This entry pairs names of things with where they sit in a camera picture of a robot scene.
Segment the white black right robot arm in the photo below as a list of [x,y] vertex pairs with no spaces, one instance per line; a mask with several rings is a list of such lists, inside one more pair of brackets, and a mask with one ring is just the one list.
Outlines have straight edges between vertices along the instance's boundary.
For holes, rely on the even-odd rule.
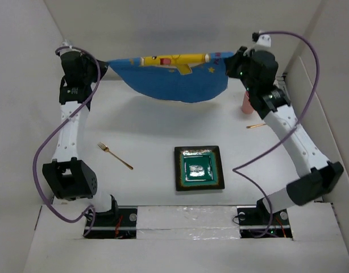
[[278,63],[264,50],[240,47],[225,58],[226,74],[244,85],[252,108],[273,130],[290,156],[298,179],[285,188],[257,201],[256,219],[268,224],[276,213],[291,206],[303,206],[330,193],[344,168],[331,162],[314,144],[300,125],[291,101],[275,84]]

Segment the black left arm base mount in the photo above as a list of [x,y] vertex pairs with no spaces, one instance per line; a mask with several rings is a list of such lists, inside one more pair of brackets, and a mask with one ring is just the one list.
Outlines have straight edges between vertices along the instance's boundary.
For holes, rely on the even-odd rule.
[[138,207],[119,206],[111,195],[111,209],[86,218],[83,237],[86,239],[136,239]]

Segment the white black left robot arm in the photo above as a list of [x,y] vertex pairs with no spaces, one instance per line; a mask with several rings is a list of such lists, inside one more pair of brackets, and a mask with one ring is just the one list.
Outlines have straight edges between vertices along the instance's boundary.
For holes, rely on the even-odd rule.
[[81,159],[92,83],[106,73],[107,64],[76,50],[61,53],[60,60],[64,76],[59,103],[64,125],[52,161],[43,165],[43,175],[57,199],[92,204],[101,221],[111,226],[119,220],[114,197],[98,191],[96,174]]

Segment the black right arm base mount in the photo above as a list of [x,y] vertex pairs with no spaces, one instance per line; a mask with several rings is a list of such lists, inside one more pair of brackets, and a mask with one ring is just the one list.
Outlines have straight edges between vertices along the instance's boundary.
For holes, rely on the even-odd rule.
[[263,206],[239,205],[232,221],[241,238],[293,238],[286,209],[270,216]]

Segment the blue pikachu cloth napkin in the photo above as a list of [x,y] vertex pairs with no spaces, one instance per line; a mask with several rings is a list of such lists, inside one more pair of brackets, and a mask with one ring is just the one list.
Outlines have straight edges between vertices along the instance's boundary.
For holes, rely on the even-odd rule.
[[225,58],[232,52],[116,59],[109,67],[134,91],[158,100],[195,103],[221,94],[228,84]]

